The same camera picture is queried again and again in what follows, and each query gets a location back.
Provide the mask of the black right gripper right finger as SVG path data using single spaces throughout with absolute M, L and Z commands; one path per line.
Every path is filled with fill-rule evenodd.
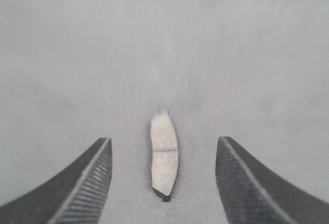
M 216 185 L 229 223 L 328 223 L 328 203 L 291 184 L 219 137 Z

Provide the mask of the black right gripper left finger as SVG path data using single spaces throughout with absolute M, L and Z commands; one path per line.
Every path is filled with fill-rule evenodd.
M 1 206 L 1 223 L 98 223 L 112 178 L 112 144 L 99 138 L 64 170 Z

